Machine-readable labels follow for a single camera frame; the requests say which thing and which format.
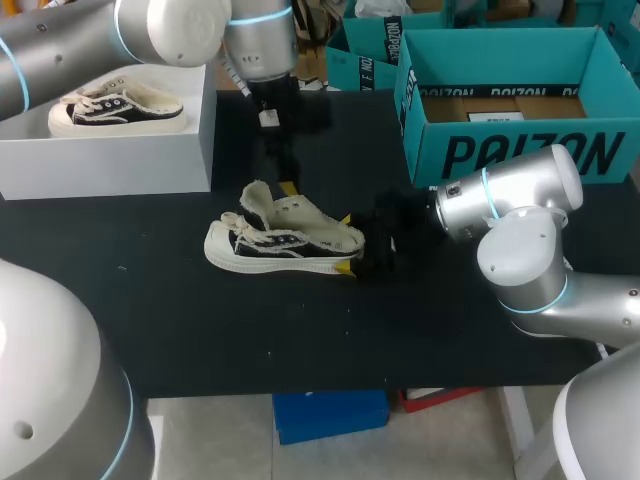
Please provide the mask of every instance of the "shoe lace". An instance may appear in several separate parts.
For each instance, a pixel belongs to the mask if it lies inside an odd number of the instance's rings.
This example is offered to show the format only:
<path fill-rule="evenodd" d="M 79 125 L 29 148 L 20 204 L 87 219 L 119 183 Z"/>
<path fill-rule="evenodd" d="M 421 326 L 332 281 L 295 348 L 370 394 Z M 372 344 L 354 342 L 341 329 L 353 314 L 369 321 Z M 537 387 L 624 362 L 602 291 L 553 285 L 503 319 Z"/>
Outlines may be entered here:
<path fill-rule="evenodd" d="M 100 102 L 93 97 L 104 93 L 104 88 L 96 88 L 93 90 L 78 90 L 73 95 L 67 95 L 60 99 L 60 103 L 64 105 L 75 105 L 75 112 L 84 115 L 87 113 L 93 113 L 96 110 L 102 110 L 103 107 Z"/>
<path fill-rule="evenodd" d="M 264 232 L 255 229 L 242 215 L 233 212 L 223 213 L 218 224 L 238 237 L 245 238 L 249 243 L 273 243 L 274 240 Z"/>

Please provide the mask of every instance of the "floor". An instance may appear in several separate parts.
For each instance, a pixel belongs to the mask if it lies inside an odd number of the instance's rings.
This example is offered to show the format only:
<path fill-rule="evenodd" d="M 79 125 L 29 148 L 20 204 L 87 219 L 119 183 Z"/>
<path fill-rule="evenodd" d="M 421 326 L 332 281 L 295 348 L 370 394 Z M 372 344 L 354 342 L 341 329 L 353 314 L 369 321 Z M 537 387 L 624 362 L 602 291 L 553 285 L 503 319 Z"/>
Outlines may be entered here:
<path fill-rule="evenodd" d="M 527 389 L 534 426 L 558 387 Z M 496 392 L 414 414 L 395 410 L 378 430 L 283 447 L 270 395 L 152 400 L 161 429 L 154 480 L 512 480 Z M 553 472 L 549 480 L 562 479 Z"/>

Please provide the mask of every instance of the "teal cardboard box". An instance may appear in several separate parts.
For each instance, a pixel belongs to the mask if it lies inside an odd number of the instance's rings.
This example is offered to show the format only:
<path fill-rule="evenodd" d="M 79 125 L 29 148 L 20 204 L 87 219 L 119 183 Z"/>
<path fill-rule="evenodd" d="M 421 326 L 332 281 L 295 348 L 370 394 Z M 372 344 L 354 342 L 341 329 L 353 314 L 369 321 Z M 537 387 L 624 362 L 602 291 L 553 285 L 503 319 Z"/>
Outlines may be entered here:
<path fill-rule="evenodd" d="M 600 26 L 630 72 L 640 73 L 640 3 L 613 0 L 605 5 Z"/>
<path fill-rule="evenodd" d="M 604 0 L 576 0 L 576 19 L 573 27 L 593 27 L 600 24 Z"/>
<path fill-rule="evenodd" d="M 340 90 L 393 90 L 398 67 L 349 51 L 344 29 L 327 43 L 329 85 Z"/>
<path fill-rule="evenodd" d="M 553 143 L 569 149 L 584 183 L 618 183 L 640 152 L 640 91 L 599 29 L 404 32 L 398 68 L 394 100 L 416 186 Z M 421 95 L 425 104 L 431 97 L 569 99 L 583 118 L 430 123 Z"/>
<path fill-rule="evenodd" d="M 397 65 L 404 30 L 448 28 L 453 21 L 453 0 L 421 0 L 420 3 L 423 1 L 435 11 L 403 17 L 357 18 L 356 0 L 349 0 L 343 21 L 351 52 Z"/>

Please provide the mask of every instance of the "sneaker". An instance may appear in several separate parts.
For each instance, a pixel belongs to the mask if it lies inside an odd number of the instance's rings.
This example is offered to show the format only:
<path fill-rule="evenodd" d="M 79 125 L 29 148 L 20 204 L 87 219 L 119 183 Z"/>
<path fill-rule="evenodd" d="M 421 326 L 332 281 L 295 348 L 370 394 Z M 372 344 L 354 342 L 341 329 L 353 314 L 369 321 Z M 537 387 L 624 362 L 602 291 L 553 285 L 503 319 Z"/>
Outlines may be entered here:
<path fill-rule="evenodd" d="M 179 98 L 126 76 L 63 97 L 49 112 L 49 130 L 54 137 L 177 133 L 186 126 Z"/>
<path fill-rule="evenodd" d="M 245 187 L 239 212 L 222 214 L 204 242 L 207 259 L 224 270 L 334 275 L 339 273 L 334 267 L 364 248 L 359 230 L 327 217 L 301 195 L 274 202 L 261 181 Z"/>

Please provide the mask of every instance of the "black tablecloth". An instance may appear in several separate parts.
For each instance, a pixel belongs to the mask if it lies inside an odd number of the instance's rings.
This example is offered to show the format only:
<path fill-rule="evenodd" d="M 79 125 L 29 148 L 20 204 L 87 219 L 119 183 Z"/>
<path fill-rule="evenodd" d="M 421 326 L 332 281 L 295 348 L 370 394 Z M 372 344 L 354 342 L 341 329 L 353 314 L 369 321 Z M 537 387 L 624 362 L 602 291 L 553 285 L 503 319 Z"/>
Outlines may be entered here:
<path fill-rule="evenodd" d="M 409 188 L 392 97 L 332 93 L 333 127 L 301 135 L 300 186 L 342 218 Z M 593 344 L 519 333 L 475 263 L 446 244 L 418 278 L 360 284 L 305 273 L 243 276 L 202 252 L 212 220 L 254 178 L 276 186 L 252 106 L 218 105 L 213 193 L 0 203 L 0 256 L 71 289 L 149 397 L 552 384 Z M 628 181 L 588 186 L 565 253 L 577 270 L 640 274 L 640 203 Z"/>

